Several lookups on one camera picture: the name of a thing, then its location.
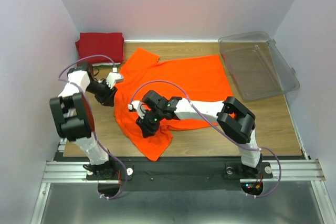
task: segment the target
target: wood surface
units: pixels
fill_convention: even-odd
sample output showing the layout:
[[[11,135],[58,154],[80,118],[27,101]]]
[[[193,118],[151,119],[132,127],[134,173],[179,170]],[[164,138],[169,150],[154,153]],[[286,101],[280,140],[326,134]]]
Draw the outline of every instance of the wood surface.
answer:
[[[125,60],[141,47],[160,56],[160,61],[219,54],[217,43],[126,43]],[[223,63],[233,94],[241,99]],[[97,78],[105,78],[109,69],[101,69]],[[144,156],[120,130],[114,108],[101,106],[88,94],[93,109],[99,141],[116,156]],[[243,102],[256,115],[258,146],[267,146],[277,155],[301,155],[300,146],[283,95],[253,102]],[[174,139],[162,156],[237,156],[238,148],[213,128],[172,131]],[[85,156],[75,144],[67,143],[64,156]]]

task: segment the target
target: wall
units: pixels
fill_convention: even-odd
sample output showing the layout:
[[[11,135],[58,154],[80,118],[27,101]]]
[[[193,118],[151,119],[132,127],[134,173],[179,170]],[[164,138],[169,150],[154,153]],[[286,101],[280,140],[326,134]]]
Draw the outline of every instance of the wall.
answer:
[[[79,31],[126,39],[218,39],[263,30],[273,36],[294,0],[63,0]]]
[[[287,95],[290,111],[306,151],[321,162],[334,206],[335,17],[335,0],[295,0],[275,35],[277,47],[301,84]]]
[[[61,0],[0,0],[0,223],[30,223],[59,140],[49,99],[78,32]]]

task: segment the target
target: plastic tray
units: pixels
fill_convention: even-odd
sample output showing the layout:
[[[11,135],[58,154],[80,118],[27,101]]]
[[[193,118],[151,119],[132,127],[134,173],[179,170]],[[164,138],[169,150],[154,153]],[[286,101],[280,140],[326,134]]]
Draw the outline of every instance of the plastic tray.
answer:
[[[285,94],[300,87],[267,33],[255,31],[218,40],[221,55],[245,101]]]

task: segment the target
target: orange cloth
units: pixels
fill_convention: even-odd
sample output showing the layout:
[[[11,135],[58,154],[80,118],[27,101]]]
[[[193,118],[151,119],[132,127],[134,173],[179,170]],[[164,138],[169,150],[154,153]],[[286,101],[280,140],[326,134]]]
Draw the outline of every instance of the orange cloth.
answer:
[[[158,62],[159,56],[144,49],[137,49],[132,57],[121,67],[124,81],[116,85],[115,119],[122,132],[131,139],[147,158],[158,160],[173,138],[169,130],[193,130],[209,125],[198,120],[162,120],[155,136],[142,137],[141,129],[136,125],[136,112],[129,112],[127,105],[135,90],[147,81],[167,80],[176,83],[186,91],[191,100],[221,101],[232,96],[218,55],[198,58],[177,59]],[[167,83],[151,83],[143,87],[135,96],[141,100],[145,93],[154,90],[158,94],[170,97],[184,97],[176,87]]]

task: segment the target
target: gray floor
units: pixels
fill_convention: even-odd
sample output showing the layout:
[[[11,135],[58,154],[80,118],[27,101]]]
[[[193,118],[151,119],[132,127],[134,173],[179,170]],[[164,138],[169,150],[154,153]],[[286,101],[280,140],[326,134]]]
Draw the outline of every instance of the gray floor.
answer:
[[[265,183],[268,190],[274,183]],[[310,182],[282,182],[270,196],[238,191],[125,192],[106,201],[93,184],[54,184],[42,223],[323,223]]]

